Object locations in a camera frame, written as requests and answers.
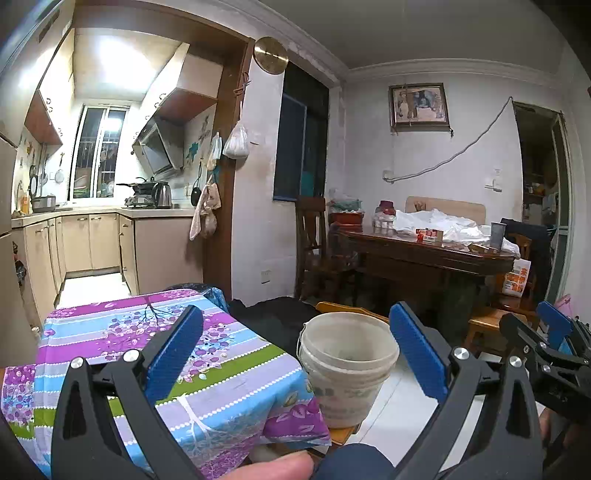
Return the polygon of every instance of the ceiling light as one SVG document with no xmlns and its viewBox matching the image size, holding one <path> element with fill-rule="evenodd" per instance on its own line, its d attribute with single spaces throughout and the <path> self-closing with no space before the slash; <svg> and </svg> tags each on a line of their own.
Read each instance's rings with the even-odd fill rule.
<svg viewBox="0 0 591 480">
<path fill-rule="evenodd" d="M 150 61 L 125 40 L 102 37 L 99 54 L 107 83 L 138 92 L 145 92 L 152 84 L 156 72 Z"/>
</svg>

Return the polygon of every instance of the bucket handle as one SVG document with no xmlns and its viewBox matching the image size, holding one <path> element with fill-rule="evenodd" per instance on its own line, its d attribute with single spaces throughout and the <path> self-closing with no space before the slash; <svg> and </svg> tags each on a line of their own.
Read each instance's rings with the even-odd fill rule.
<svg viewBox="0 0 591 480">
<path fill-rule="evenodd" d="M 304 330 L 306 329 L 306 327 L 307 327 L 307 326 L 308 326 L 308 322 L 305 322 L 305 324 L 304 324 L 304 328 L 302 328 L 302 330 L 301 330 L 300 334 L 298 335 L 298 338 L 297 338 L 297 345 L 295 346 L 295 352 L 296 352 L 295 354 L 297 355 L 297 359 L 298 359 L 298 362 L 300 363 L 300 365 L 301 365 L 301 367 L 302 367 L 302 370 L 303 370 L 304 372 L 306 372 L 307 374 L 309 374 L 310 372 L 308 372 L 308 370 L 306 370 L 306 368 L 305 368 L 304 364 L 303 364 L 303 363 L 302 363 L 302 361 L 300 360 L 301 337 L 302 337 L 302 335 L 304 335 Z"/>
</svg>

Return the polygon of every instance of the wooden dining table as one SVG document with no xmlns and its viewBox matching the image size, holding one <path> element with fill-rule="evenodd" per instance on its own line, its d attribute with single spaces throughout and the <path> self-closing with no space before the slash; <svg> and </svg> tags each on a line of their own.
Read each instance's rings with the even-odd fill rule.
<svg viewBox="0 0 591 480">
<path fill-rule="evenodd" d="M 339 231 L 344 248 L 359 254 L 358 270 L 391 281 L 397 300 L 436 309 L 436 328 L 451 345 L 461 345 L 485 277 L 510 271 L 514 255 L 475 253 L 452 242 L 421 242 L 416 235 L 364 226 Z"/>
</svg>

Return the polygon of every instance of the window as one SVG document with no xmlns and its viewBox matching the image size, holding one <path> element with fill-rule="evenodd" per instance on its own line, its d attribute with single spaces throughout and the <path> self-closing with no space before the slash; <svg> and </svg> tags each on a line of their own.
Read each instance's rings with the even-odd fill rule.
<svg viewBox="0 0 591 480">
<path fill-rule="evenodd" d="M 324 195 L 329 90 L 290 63 L 279 118 L 273 199 Z"/>
<path fill-rule="evenodd" d="M 127 109 L 84 106 L 74 149 L 70 198 L 112 197 L 121 128 Z"/>
</svg>

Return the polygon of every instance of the cup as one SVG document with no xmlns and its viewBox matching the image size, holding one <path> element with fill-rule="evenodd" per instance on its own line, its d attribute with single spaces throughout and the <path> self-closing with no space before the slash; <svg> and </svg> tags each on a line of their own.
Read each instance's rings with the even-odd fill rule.
<svg viewBox="0 0 591 480">
<path fill-rule="evenodd" d="M 503 237 L 505 236 L 504 223 L 491 222 L 491 248 L 501 250 L 503 245 Z"/>
</svg>

